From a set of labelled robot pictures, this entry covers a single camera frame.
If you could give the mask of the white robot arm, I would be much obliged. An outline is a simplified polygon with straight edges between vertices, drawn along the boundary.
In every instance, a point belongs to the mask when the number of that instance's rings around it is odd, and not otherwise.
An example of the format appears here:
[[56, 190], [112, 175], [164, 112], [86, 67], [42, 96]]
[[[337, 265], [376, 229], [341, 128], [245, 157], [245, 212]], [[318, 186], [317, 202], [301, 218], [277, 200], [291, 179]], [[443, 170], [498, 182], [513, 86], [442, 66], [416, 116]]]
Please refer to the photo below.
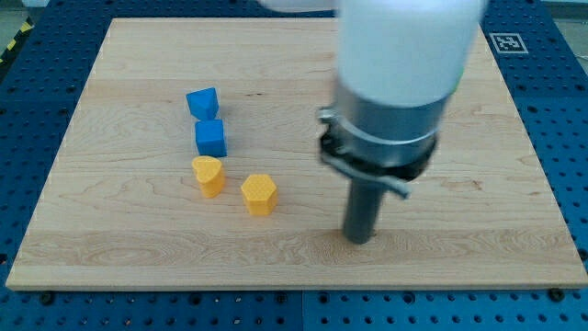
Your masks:
[[444, 107], [468, 58], [486, 0], [260, 0], [280, 13], [333, 9], [334, 102], [324, 163], [353, 176], [415, 176], [435, 149]]

